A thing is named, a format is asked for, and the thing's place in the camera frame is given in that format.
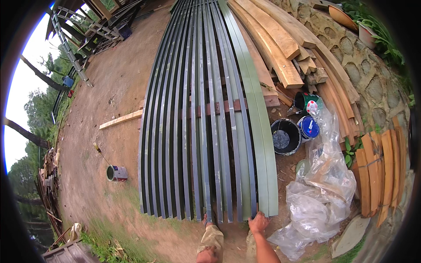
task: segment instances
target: red object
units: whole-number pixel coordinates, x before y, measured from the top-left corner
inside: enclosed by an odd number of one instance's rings
[[[69,94],[67,95],[67,97],[68,98],[71,98],[72,96],[73,96],[73,93],[74,93],[75,91],[74,90],[70,90],[69,91]]]

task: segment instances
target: plastic bag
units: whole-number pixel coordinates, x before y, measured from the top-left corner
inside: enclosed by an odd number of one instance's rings
[[[324,105],[310,114],[320,134],[306,143],[308,163],[298,169],[296,181],[286,187],[291,223],[268,238],[291,261],[298,260],[310,242],[326,242],[338,233],[339,222],[350,214],[357,186],[339,146],[336,114]]]

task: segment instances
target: orange bowl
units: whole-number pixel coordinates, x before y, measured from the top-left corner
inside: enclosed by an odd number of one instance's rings
[[[354,23],[354,21],[347,14],[345,14],[341,9],[333,5],[329,5],[329,14],[333,18],[333,20],[340,23],[344,27],[352,31],[358,32],[357,24]]]

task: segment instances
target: stone wall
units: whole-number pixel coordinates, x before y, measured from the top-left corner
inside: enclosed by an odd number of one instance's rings
[[[308,0],[270,0],[304,24],[335,55],[360,94],[357,103],[366,131],[378,125],[384,132],[393,128],[392,117],[398,116],[405,136],[408,134],[409,108],[407,96],[396,74],[371,49],[367,48],[358,35],[335,22],[328,13],[311,8]],[[399,230],[405,215],[409,196],[412,193],[414,173],[407,174],[402,201],[380,228],[376,227],[374,216],[367,229],[366,242],[354,262],[378,262],[385,249]]]

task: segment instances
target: dirt ground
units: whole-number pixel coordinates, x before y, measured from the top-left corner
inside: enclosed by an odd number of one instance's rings
[[[165,5],[172,0],[156,1]],[[112,119],[138,110],[144,99],[155,54],[170,19],[167,9],[134,22],[133,34],[90,58],[86,71],[94,87],[82,81],[70,113],[59,134],[61,149],[61,213],[64,228],[79,222],[88,230],[98,222],[111,225],[111,231],[120,231],[133,241],[135,249],[145,250],[148,257],[160,262],[194,262],[197,246],[204,233],[202,224],[156,219],[143,215],[138,197],[137,121],[128,121],[99,130],[99,126]],[[286,106],[268,109],[270,121],[286,117]],[[96,142],[112,164],[124,166],[129,178],[125,183],[110,183],[106,179],[106,161],[93,147]],[[305,158],[305,147],[289,157],[276,156],[279,189],[279,215],[271,219],[267,236],[282,228],[288,218],[285,187],[295,180],[295,164]],[[247,249],[245,223],[222,224],[225,236],[225,262],[244,262]],[[288,259],[277,249],[282,262]],[[330,262],[326,244],[313,244],[306,248],[303,262]]]

